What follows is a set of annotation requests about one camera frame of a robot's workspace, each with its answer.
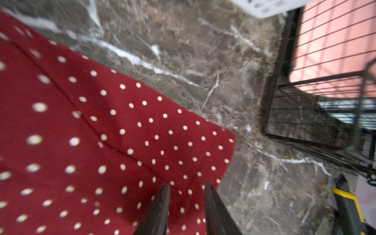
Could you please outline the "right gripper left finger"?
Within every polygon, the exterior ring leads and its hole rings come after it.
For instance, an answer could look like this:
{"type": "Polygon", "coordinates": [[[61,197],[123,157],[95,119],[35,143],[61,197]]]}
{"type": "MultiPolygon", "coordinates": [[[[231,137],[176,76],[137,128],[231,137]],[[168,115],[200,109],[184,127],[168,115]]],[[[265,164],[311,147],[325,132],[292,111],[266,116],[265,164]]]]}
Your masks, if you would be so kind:
{"type": "Polygon", "coordinates": [[[166,235],[170,203],[170,185],[163,185],[134,235],[166,235]]]}

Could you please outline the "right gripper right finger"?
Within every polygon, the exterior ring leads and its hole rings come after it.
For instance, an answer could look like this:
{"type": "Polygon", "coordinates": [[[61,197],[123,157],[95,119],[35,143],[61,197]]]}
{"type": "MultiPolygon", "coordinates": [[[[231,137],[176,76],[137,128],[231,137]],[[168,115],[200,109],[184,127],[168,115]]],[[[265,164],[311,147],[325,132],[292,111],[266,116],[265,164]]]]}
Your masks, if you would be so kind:
{"type": "Polygon", "coordinates": [[[204,208],[207,235],[242,235],[209,181],[205,183],[204,208]]]}

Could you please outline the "red polka dot skirt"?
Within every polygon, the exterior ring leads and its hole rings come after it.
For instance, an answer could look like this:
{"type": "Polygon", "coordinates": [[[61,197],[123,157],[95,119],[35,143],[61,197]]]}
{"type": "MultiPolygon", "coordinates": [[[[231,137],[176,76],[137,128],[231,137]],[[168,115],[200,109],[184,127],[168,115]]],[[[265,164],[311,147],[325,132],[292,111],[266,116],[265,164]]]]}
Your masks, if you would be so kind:
{"type": "Polygon", "coordinates": [[[235,135],[1,12],[1,234],[131,235],[170,186],[170,235],[205,235],[235,135]]]}

